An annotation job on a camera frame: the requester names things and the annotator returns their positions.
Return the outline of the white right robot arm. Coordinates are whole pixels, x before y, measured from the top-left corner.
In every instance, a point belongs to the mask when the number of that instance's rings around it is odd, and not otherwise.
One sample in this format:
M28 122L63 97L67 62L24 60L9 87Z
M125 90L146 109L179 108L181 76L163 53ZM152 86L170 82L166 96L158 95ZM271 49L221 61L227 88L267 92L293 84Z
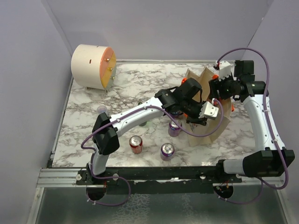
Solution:
M242 159L228 159L215 170L215 179L226 182L232 174L246 177L278 177L295 159L285 148L271 115L269 93L264 81L256 81L254 62L236 61L234 71L227 61L215 64L218 77L209 81L210 98L234 98L243 103L255 139L255 153Z

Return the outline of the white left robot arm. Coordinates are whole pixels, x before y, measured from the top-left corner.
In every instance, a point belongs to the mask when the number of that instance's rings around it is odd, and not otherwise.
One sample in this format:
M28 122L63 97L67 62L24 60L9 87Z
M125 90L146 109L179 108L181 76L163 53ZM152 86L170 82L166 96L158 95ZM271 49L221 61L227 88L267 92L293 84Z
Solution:
M177 111L188 115L196 123L205 118L210 103L195 101L193 96L202 92L200 85L182 85L158 91L154 97L146 102L119 114L108 116L102 113L98 116L88 139L94 142L94 152L89 162L87 179L98 184L103 180L109 155L119 147L119 137L130 129L151 119L170 116Z

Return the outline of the beige canvas tote bag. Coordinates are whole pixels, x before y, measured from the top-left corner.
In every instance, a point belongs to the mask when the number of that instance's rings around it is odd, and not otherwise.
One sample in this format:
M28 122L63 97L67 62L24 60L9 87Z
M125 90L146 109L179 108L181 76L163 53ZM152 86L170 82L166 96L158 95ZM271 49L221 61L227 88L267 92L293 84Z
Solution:
M210 86L209 86L209 81L212 80L215 77L215 74L209 70L209 68L205 67L203 71L201 72L200 75L195 74L192 72L190 69L187 70L185 77L187 79L193 78L202 87L203 93L197 93L194 97L193 100L199 101L200 99L207 101L209 100L209 94L210 94ZM232 102L231 99L226 99L226 100L221 100L220 101L222 107L223 107L223 113L221 111L218 111L217 118L215 120L213 119L208 119L206 121L206 125L200 125L200 124L186 124L185 128L187 131L192 132L193 134L196 135L204 135L207 133L212 132L215 128L218 129L211 135L206 136L206 137L194 137L191 135L187 135L189 145L191 147L195 147L197 145L206 145L206 144L211 144L215 140L217 140L218 137L223 133L223 131L227 128L228 124L230 123L230 114L232 112Z

